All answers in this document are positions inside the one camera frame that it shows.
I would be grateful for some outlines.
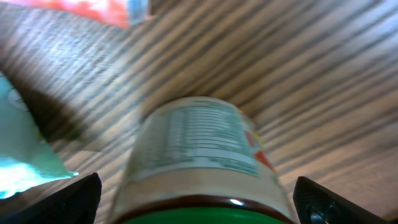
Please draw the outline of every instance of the table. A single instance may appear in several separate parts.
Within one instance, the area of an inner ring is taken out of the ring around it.
[[[0,4],[1,70],[80,177],[34,187],[18,210],[92,172],[103,223],[139,124],[183,96],[229,101],[256,124],[292,196],[306,175],[398,216],[398,2],[158,0],[129,30]]]

